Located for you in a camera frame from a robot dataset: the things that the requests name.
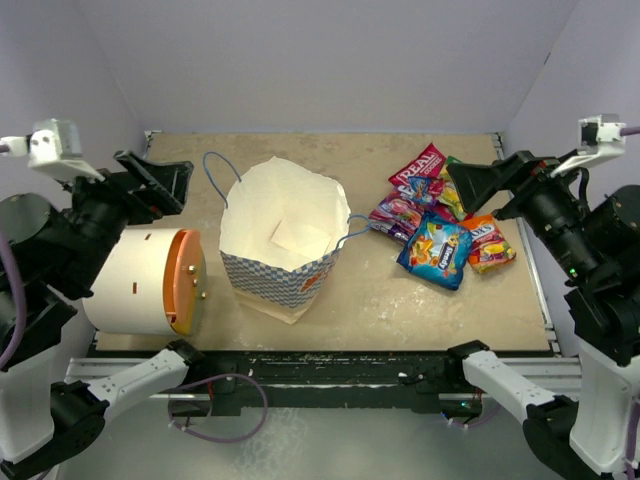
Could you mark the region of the green yellow candy packet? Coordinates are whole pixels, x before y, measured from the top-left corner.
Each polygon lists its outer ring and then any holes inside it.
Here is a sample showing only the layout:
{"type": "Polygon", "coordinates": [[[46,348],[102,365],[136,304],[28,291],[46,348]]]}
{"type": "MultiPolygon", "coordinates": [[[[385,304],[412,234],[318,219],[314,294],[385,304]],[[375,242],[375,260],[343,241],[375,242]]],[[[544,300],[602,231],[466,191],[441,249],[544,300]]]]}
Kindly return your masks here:
{"type": "Polygon", "coordinates": [[[446,205],[453,216],[458,221],[463,221],[467,217],[467,212],[464,210],[462,202],[459,197],[458,190],[455,186],[448,169],[451,165],[459,164],[458,160],[454,156],[448,156],[444,165],[442,166],[438,179],[441,181],[441,193],[439,194],[439,201],[446,205]]]}

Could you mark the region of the pink cookie snack packet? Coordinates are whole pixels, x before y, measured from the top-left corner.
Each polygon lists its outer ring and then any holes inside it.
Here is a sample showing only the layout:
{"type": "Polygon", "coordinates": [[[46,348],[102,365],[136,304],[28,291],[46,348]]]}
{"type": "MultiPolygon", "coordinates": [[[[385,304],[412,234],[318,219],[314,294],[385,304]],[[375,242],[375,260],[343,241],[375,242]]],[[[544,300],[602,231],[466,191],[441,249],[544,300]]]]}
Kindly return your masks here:
{"type": "MultiPolygon", "coordinates": [[[[447,157],[445,157],[444,154],[438,150],[433,143],[431,143],[418,155],[416,159],[412,160],[406,166],[391,175],[388,178],[388,181],[398,189],[399,186],[405,186],[408,184],[409,176],[423,176],[430,178],[432,180],[430,190],[437,198],[436,203],[430,206],[420,206],[425,210],[437,213],[447,221],[458,223],[461,221],[458,221],[453,216],[450,209],[439,201],[439,194],[441,193],[442,186],[441,181],[438,179],[438,175],[447,157]]],[[[465,220],[472,217],[472,213],[467,213],[465,220]]]]}

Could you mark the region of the blue chocolate candy packet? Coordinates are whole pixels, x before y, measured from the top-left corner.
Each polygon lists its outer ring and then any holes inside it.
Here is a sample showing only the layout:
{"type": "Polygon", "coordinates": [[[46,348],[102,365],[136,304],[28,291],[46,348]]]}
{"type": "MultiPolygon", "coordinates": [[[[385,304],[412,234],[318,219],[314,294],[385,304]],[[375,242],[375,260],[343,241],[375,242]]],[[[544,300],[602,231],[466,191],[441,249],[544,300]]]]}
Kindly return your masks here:
{"type": "Polygon", "coordinates": [[[408,184],[399,186],[398,190],[409,197],[417,205],[430,206],[436,203],[437,198],[431,193],[432,180],[423,176],[409,176],[408,184]]]}

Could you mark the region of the orange snack packet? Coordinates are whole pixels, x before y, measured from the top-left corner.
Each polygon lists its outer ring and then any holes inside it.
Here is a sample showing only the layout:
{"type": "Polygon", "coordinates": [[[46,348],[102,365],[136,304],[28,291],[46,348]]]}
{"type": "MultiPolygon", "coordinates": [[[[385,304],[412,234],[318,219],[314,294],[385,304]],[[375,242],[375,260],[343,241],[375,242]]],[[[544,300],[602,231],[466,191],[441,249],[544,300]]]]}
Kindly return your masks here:
{"type": "Polygon", "coordinates": [[[516,259],[515,250],[492,215],[475,216],[462,221],[460,225],[471,233],[472,247],[468,262],[476,273],[488,273],[516,259]]]}

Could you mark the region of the blue snack packet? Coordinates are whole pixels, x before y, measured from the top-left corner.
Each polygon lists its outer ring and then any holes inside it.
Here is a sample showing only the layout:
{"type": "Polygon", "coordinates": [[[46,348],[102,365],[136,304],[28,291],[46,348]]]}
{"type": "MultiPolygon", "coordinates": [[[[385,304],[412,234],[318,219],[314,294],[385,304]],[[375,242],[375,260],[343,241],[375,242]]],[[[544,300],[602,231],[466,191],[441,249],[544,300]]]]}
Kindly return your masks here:
{"type": "Polygon", "coordinates": [[[414,276],[457,291],[471,249],[472,235],[467,228],[426,212],[396,262],[414,276]]]}

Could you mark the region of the purple pink candy packet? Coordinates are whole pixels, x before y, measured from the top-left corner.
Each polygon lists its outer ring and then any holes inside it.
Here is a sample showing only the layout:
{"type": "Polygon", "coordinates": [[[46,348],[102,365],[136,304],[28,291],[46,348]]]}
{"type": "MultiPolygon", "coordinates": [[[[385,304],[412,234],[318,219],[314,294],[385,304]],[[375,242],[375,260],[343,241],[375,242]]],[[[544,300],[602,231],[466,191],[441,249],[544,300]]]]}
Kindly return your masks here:
{"type": "Polygon", "coordinates": [[[398,190],[389,193],[368,215],[371,228],[406,243],[421,225],[424,208],[398,190]]]}

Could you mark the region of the blue checkered paper bag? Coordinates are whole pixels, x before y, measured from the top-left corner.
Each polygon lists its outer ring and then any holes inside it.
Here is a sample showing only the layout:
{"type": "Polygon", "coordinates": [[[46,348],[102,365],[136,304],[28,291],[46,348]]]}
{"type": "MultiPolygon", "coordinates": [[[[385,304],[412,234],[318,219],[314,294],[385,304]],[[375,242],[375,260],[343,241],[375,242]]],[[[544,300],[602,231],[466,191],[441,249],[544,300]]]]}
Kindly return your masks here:
{"type": "Polygon", "coordinates": [[[237,173],[224,202],[219,253],[239,303],[296,323],[336,265],[351,225],[343,186],[287,159],[271,159],[237,173]]]}

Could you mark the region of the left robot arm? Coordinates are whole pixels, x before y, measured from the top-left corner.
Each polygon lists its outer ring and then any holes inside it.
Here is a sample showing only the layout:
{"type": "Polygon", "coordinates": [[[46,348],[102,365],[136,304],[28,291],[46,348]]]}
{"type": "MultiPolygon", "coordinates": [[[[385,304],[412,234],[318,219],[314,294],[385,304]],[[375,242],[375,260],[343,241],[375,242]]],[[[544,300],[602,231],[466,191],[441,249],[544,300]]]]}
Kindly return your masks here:
{"type": "Polygon", "coordinates": [[[126,227],[180,214],[191,162],[153,163],[115,154],[118,172],[74,174],[59,210],[18,194],[1,204],[1,471],[45,476],[89,447],[105,425],[149,396],[202,387],[201,352],[184,340],[115,376],[66,383],[52,378],[63,326],[93,284],[126,227]]]}

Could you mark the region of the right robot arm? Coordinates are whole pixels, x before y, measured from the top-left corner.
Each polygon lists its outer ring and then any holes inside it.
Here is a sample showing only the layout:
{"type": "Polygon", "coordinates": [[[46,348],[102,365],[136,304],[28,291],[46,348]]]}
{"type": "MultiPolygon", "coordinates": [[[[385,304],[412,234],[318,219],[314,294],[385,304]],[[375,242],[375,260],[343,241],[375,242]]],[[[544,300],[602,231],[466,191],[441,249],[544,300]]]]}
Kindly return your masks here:
{"type": "Polygon", "coordinates": [[[449,350],[446,383],[488,393],[520,423],[525,440],[549,469],[565,479],[639,475],[639,189],[618,188],[590,207],[566,172],[567,157],[518,152],[491,165],[449,168],[462,204],[474,213],[496,193],[510,201],[498,220],[521,218],[567,278],[566,302],[579,341],[577,400],[541,388],[505,364],[487,345],[449,350]]]}

